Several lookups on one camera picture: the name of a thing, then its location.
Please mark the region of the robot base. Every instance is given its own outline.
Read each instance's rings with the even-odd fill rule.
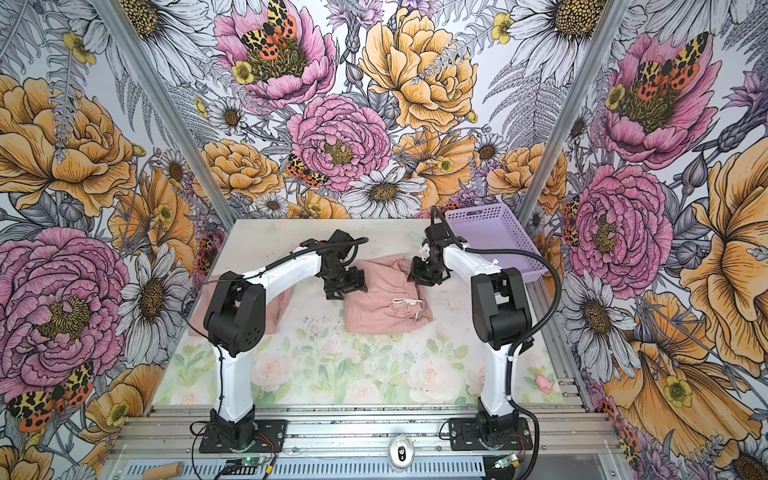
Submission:
[[[450,419],[448,420],[451,435],[451,450],[454,452],[467,452],[469,450],[526,450],[533,449],[533,440],[528,429],[528,422],[520,419],[515,434],[502,433],[498,438],[491,437],[488,442],[481,440],[480,428],[476,419]]]
[[[274,452],[283,451],[285,439],[286,420],[260,420],[253,419],[254,411],[251,410],[239,422],[228,422],[216,413],[210,411],[210,423],[205,427],[203,440],[200,442],[200,453],[270,453],[272,448],[256,435],[267,437]]]

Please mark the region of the daisy center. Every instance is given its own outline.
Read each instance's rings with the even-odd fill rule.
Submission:
[[[377,202],[386,202],[395,198],[397,187],[393,184],[375,185],[371,188],[371,198]]]
[[[331,156],[331,163],[334,165],[346,165],[352,161],[352,149],[343,142],[337,141],[333,145],[326,142],[324,149]]]
[[[270,78],[280,78],[291,75],[301,78],[306,68],[306,53],[299,46],[297,38],[286,40],[286,45],[280,47],[277,58],[264,60],[261,55],[251,55],[251,72],[256,80],[267,81]]]
[[[611,318],[597,300],[587,300],[584,304],[584,316],[587,317],[589,327],[596,333],[605,335],[611,331]]]
[[[616,243],[619,241],[614,235],[615,232],[615,223],[608,223],[605,215],[598,218],[598,231],[592,236],[592,241],[594,241],[600,253],[610,253],[614,250]]]
[[[180,182],[182,177],[184,177],[184,169],[177,163],[168,165],[168,173],[169,176],[177,182]]]
[[[155,215],[160,218],[163,223],[170,223],[174,219],[174,212],[171,211],[170,205],[160,204],[154,209]]]
[[[574,122],[573,127],[571,127],[571,136],[572,137],[578,137],[581,134],[584,133],[584,129],[587,127],[587,125],[584,124],[584,121],[581,119],[578,119]]]
[[[768,471],[756,458],[748,453],[741,452],[736,460],[733,460],[733,468],[743,480],[768,480]]]
[[[165,300],[165,288],[159,280],[150,280],[141,295],[141,314],[145,318],[160,315]]]
[[[142,38],[147,38],[158,30],[157,10],[149,0],[120,0],[131,25]]]
[[[453,168],[454,164],[455,164],[455,162],[453,160],[451,160],[450,158],[443,157],[443,158],[438,159],[438,161],[437,161],[437,169],[441,173],[447,174],[448,172],[451,171],[451,169]]]
[[[670,397],[672,400],[677,400],[678,402],[681,402],[685,400],[685,397],[687,397],[688,394],[685,391],[685,387],[683,387],[683,384],[673,383],[670,385]]]
[[[240,123],[240,114],[236,110],[227,110],[224,112],[224,121],[227,125],[235,127]]]
[[[63,303],[48,306],[51,319],[38,327],[44,337],[53,339],[59,333],[66,333],[71,339],[79,339],[83,329],[91,321],[91,309],[85,300],[73,296]]]
[[[235,67],[235,76],[238,78],[248,78],[248,75],[250,75],[251,69],[248,68],[248,64],[244,61],[237,64]]]
[[[123,400],[117,405],[113,405],[109,411],[109,416],[107,417],[107,425],[114,427],[122,426],[127,418],[128,406],[126,400]]]
[[[323,208],[320,206],[320,204],[309,204],[306,206],[306,209],[312,215],[320,215],[323,212]]]
[[[554,26],[566,35],[591,36],[598,26],[605,0],[563,0],[558,3]]]
[[[493,145],[485,145],[480,148],[478,154],[480,155],[480,160],[486,161],[496,155],[496,148]]]

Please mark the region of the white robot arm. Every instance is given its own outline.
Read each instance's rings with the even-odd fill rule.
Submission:
[[[208,443],[224,451],[243,450],[256,435],[250,374],[252,348],[261,340],[266,326],[266,305],[310,276],[324,280],[328,300],[342,299],[344,293],[355,290],[365,291],[364,272],[347,266],[357,254],[357,246],[367,241],[365,237],[354,240],[337,230],[329,240],[307,240],[287,257],[264,268],[244,275],[227,272],[217,280],[204,317],[220,373],[217,401],[210,414],[211,432],[206,437],[215,436],[217,440]],[[352,257],[344,261],[352,248]]]

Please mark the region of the white drawstring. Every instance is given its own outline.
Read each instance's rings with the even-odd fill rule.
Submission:
[[[407,305],[416,305],[417,303],[421,303],[421,300],[415,299],[415,298],[395,298],[392,303],[405,303]],[[416,312],[416,316],[413,318],[413,324],[416,324],[416,320],[419,319],[419,312]]]

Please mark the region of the red wire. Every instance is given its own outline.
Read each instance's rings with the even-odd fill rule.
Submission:
[[[525,443],[523,443],[523,438],[517,433],[512,434],[512,436],[520,439],[520,448],[523,449],[523,458],[520,458],[520,461],[522,462],[523,460],[525,460]]]

